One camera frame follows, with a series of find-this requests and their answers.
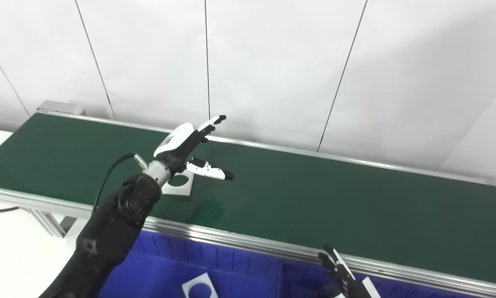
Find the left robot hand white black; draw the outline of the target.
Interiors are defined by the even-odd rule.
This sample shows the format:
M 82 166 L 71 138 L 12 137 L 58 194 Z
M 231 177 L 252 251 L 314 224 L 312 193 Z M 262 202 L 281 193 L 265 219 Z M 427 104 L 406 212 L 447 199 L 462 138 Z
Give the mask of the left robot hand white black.
M 202 177 L 218 180 L 233 180 L 234 174 L 213 166 L 208 161 L 199 158 L 189 158 L 191 153 L 201 143 L 209 141 L 207 136 L 216 130 L 216 125 L 226 120 L 226 115 L 218 115 L 207 120 L 198 128 L 191 123 L 176 127 L 154 151 L 154 160 L 163 163 L 171 174 L 187 170 Z

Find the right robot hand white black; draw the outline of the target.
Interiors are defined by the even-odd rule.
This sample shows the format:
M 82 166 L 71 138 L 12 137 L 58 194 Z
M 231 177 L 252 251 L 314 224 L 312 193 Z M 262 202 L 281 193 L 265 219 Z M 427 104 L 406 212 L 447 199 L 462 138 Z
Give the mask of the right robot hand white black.
M 338 284 L 339 294 L 335 298 L 380 298 L 369 276 L 357 279 L 335 248 L 324 245 L 323 249 L 324 252 L 318 253 L 318 258 L 328 270 L 329 276 Z

